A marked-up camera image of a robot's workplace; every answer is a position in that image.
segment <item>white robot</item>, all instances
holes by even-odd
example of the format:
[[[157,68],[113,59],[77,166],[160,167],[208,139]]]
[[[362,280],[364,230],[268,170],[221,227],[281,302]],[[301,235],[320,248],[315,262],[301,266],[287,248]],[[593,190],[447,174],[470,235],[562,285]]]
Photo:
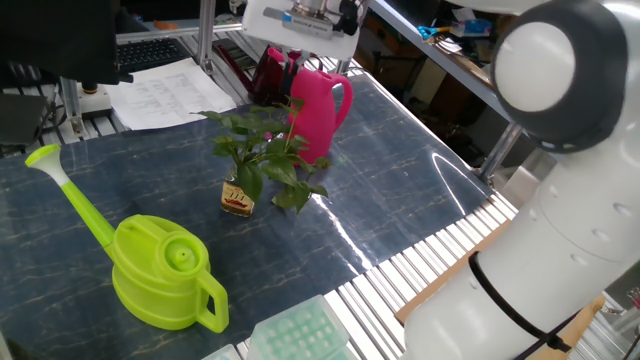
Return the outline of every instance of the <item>white robot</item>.
[[[452,2],[520,15],[496,52],[496,93],[538,146],[561,155],[500,238],[409,316],[402,359],[514,359],[539,337],[567,350],[546,333],[640,259],[640,3]],[[297,36],[286,45],[333,54],[328,40]]]

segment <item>cable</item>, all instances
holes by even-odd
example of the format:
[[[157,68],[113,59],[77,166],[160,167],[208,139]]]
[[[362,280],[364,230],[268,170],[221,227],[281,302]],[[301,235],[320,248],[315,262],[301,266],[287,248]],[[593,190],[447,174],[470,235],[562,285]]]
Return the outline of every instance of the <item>cable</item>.
[[[40,136],[42,136],[42,134],[49,132],[51,130],[55,130],[58,127],[60,127],[60,125],[62,125],[66,120],[67,120],[67,116],[66,113],[64,115],[62,115],[62,118],[60,118],[60,121],[49,126],[49,127],[45,127],[45,123],[47,122],[47,120],[51,120],[51,116],[54,115],[56,113],[56,111],[62,109],[64,107],[64,105],[57,105],[55,103],[52,103],[49,105],[49,110],[47,111],[47,113],[44,115],[44,117],[42,118],[42,121],[40,122],[40,125],[38,126],[38,128],[36,129],[36,136],[33,137],[33,140],[26,145],[2,145],[0,144],[0,147],[10,150],[10,151],[22,151],[25,150],[26,148],[28,148],[29,146],[33,145],[36,141],[38,141],[40,139]]]
[[[638,345],[638,341],[640,341],[640,332],[638,331],[639,329],[640,327],[636,327],[636,339],[633,341],[633,344],[631,344],[631,348],[629,348],[629,351],[627,351],[627,353],[624,355],[624,358],[622,358],[622,360],[627,360],[629,356],[631,356],[631,353],[633,352],[633,350]]]

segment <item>white mechanical device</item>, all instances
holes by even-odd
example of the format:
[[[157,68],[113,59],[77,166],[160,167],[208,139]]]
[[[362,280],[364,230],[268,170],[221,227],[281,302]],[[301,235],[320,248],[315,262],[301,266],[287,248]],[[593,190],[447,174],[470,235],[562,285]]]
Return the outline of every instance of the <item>white mechanical device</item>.
[[[266,41],[350,60],[369,0],[252,0],[242,28]]]
[[[82,88],[82,83],[78,83],[78,101],[80,102],[80,111],[83,115],[96,114],[100,112],[109,112],[111,110],[111,97],[104,85],[98,84],[98,88],[87,93]]]
[[[496,93],[540,148],[562,155],[495,243],[409,316],[402,359],[518,359],[539,341],[568,351],[548,333],[640,259],[640,3],[452,2],[520,15],[497,47]],[[286,24],[325,4],[335,9],[252,0],[243,27],[347,60],[357,33]]]

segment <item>metal pole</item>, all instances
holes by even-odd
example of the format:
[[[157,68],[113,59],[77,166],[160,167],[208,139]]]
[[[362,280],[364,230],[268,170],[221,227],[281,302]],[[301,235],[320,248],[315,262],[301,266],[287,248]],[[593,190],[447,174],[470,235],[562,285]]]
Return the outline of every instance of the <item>metal pole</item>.
[[[211,42],[216,17],[216,0],[200,0],[200,25],[198,32],[198,64],[209,75],[213,74]]]
[[[77,137],[88,137],[82,121],[82,110],[80,109],[80,99],[78,98],[78,82],[61,77],[60,85],[62,85],[64,111],[71,124],[73,134]]]
[[[338,65],[336,66],[336,74],[345,74],[349,70],[350,65],[351,59],[349,59],[349,61],[338,60]]]
[[[518,141],[520,134],[522,134],[522,128],[516,123],[510,122],[507,129],[502,133],[502,136],[500,136],[496,146],[493,147],[491,153],[487,156],[480,170],[476,171],[478,178],[480,178],[482,182],[486,183],[489,177],[493,175],[498,165],[502,163],[513,145]]]

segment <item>metal grating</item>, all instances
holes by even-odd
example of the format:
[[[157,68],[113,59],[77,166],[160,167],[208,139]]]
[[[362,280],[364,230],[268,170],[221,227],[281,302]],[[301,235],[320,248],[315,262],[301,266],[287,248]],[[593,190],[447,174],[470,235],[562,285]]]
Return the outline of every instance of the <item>metal grating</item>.
[[[325,295],[360,359],[398,359],[404,352],[404,329],[394,313],[434,281],[464,253],[517,210],[500,194],[492,195],[474,214],[407,248],[365,274]],[[620,359],[623,349],[598,321],[587,329],[570,360]],[[245,359],[246,340],[236,347]]]

